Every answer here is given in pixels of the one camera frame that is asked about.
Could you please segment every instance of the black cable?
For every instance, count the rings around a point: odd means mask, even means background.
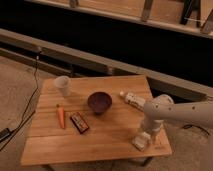
[[[40,55],[41,52],[38,53],[38,55],[36,56],[36,64],[35,64],[35,71],[34,71],[34,79],[35,79],[35,82],[36,82],[36,88],[35,90],[33,91],[32,95],[30,96],[29,98],[29,101],[25,107],[25,110],[22,114],[22,117],[21,117],[21,122],[19,123],[19,125],[11,131],[11,135],[10,135],[10,138],[8,139],[8,141],[0,148],[0,152],[7,146],[7,144],[13,139],[13,137],[18,133],[18,131],[26,124],[26,122],[33,116],[33,114],[35,113],[32,112],[31,115],[29,117],[27,117],[26,120],[24,120],[24,116],[29,108],[29,105],[31,103],[31,100],[32,98],[34,97],[35,93],[37,92],[38,90],[38,80],[37,80],[37,76],[36,76],[36,73],[37,73],[37,70],[38,70],[38,59],[39,59],[39,55]]]
[[[26,112],[27,112],[27,109],[28,109],[30,103],[31,103],[31,100],[32,100],[32,98],[34,97],[35,93],[36,93],[37,90],[38,90],[38,80],[37,80],[37,77],[36,77],[36,73],[37,73],[37,71],[38,71],[38,59],[39,59],[39,54],[36,56],[35,71],[34,71],[34,74],[33,74],[33,75],[34,75],[35,82],[36,82],[36,88],[35,88],[35,90],[33,91],[32,95],[30,96],[30,99],[29,99],[29,101],[28,101],[28,103],[27,103],[27,106],[25,107],[25,110],[24,110],[24,112],[23,112],[23,114],[22,114],[21,122],[20,122],[19,126],[18,126],[17,128],[15,128],[13,131],[15,131],[16,129],[18,129],[18,128],[20,127],[20,125],[22,124],[22,122],[24,121],[24,116],[25,116],[25,114],[26,114]]]
[[[19,132],[19,130],[27,123],[27,121],[33,116],[33,114],[35,113],[35,111],[33,113],[31,113],[30,116],[28,116],[28,118],[22,122],[21,125],[19,125],[19,127],[17,127],[15,130],[12,131],[11,137],[8,139],[8,141],[0,148],[0,152],[7,146],[7,144],[9,144],[9,142],[14,138],[14,136]]]
[[[192,128],[192,127],[199,128],[201,131],[205,132],[208,136],[210,136],[210,133],[206,129],[204,129],[204,128],[200,127],[200,126],[197,126],[197,125],[186,124],[182,128],[183,129],[189,129],[189,128]]]

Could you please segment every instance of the wooden table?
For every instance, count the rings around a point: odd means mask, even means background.
[[[149,85],[144,76],[86,77],[70,80],[71,95],[66,99],[53,86],[53,79],[44,82],[22,155],[22,165],[171,154],[164,129],[160,131],[156,142],[143,152],[131,144],[144,114],[125,104],[119,97],[119,92],[131,91],[151,99]],[[105,91],[113,100],[111,108],[101,116],[95,116],[87,106],[88,96],[95,91]],[[68,116],[66,116],[66,129],[61,129],[56,104],[60,104],[71,113],[80,112],[90,129],[82,135],[79,134]]]

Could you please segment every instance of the orange carrot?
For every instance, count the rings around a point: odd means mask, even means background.
[[[58,120],[60,127],[62,129],[65,129],[65,114],[64,114],[64,108],[57,105],[58,108]]]

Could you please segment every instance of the floor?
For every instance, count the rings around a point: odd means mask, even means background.
[[[34,68],[0,56],[0,130],[13,129],[20,122],[21,115],[35,89]],[[38,70],[39,90],[26,113],[34,111],[42,82],[54,75]],[[0,171],[43,171],[40,166],[21,166],[20,158],[24,148],[30,121],[18,132],[12,141],[0,152]],[[168,134],[173,155],[156,157],[146,167],[129,160],[100,161],[52,165],[56,171],[197,171],[202,150],[208,136],[198,128],[182,129],[184,123],[167,122]]]

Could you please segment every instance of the white cup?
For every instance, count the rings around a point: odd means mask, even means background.
[[[54,86],[58,88],[63,97],[70,95],[70,78],[68,76],[60,76],[54,80]]]

